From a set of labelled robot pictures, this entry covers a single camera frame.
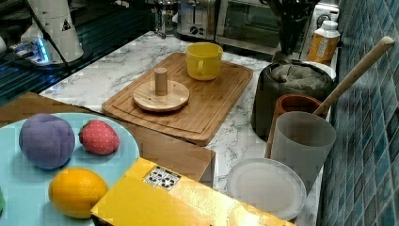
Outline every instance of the yellow cup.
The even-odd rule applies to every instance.
[[[213,43],[197,42],[186,49],[187,72],[197,80],[212,80],[219,76],[223,49]]]

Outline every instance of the dark ceramic jar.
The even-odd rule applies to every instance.
[[[328,76],[328,74],[310,64],[302,63],[301,61],[292,62],[293,65],[310,67],[314,71]],[[277,99],[285,94],[299,93],[311,96],[323,102],[334,89],[332,79],[326,81],[322,89],[292,89],[286,87],[284,83],[279,83],[272,76],[272,71],[279,63],[272,63],[264,68],[259,75],[258,86],[256,88],[254,105],[252,108],[251,125],[255,133],[263,140],[267,140],[271,128],[274,109],[276,107]]]

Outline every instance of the yellow box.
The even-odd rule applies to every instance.
[[[96,225],[114,226],[294,225],[143,158],[91,214]]]

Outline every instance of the wooden spoon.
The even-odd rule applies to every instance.
[[[395,41],[386,36],[382,38],[369,53],[352,69],[345,79],[328,95],[328,97],[313,112],[313,115],[321,115],[337,99],[343,95],[382,55],[385,54],[395,43]]]

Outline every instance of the bottle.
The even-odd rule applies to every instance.
[[[329,64],[341,36],[337,27],[336,22],[323,21],[322,27],[314,31],[308,61]]]

